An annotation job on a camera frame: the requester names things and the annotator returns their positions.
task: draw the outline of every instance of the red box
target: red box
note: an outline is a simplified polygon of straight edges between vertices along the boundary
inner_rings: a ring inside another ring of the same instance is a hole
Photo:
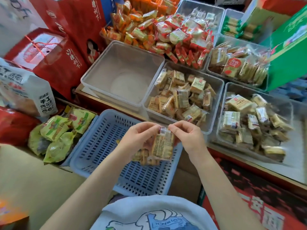
[[[68,34],[91,65],[105,49],[106,26],[100,0],[30,0],[49,29]]]
[[[268,230],[307,229],[307,201],[225,159],[216,158],[216,161],[264,228]],[[219,229],[203,187],[197,204],[206,209]]]
[[[68,100],[72,100],[71,90],[88,69],[67,35],[44,28],[29,33],[4,58],[33,71]]]

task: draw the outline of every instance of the woman with black hair illustration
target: woman with black hair illustration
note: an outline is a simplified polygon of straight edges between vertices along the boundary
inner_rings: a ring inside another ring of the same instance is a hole
[[[100,51],[97,43],[95,43],[90,38],[87,40],[87,56],[89,61],[93,64],[95,60],[99,57]]]

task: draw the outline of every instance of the person's left hand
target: person's left hand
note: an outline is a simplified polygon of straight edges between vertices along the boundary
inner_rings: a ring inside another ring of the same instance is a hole
[[[129,128],[117,148],[131,158],[141,148],[151,150],[154,135],[158,133],[159,124],[152,122],[138,123]]]

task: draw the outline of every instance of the forearm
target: forearm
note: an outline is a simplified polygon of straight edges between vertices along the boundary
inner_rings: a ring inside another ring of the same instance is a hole
[[[221,230],[264,229],[207,149],[196,169]]]
[[[118,151],[116,148],[101,162],[41,230],[90,229],[107,204],[108,196],[125,166]]]

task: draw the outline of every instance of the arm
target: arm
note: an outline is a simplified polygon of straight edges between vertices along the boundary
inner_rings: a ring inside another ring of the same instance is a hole
[[[221,230],[263,230],[263,226],[210,155],[199,127],[186,121],[169,129],[182,142],[195,165]]]
[[[151,141],[148,139],[158,132],[158,128],[157,124],[149,122],[129,128],[114,151],[47,220],[41,230],[90,229],[107,204],[124,166],[140,148],[150,147]]]

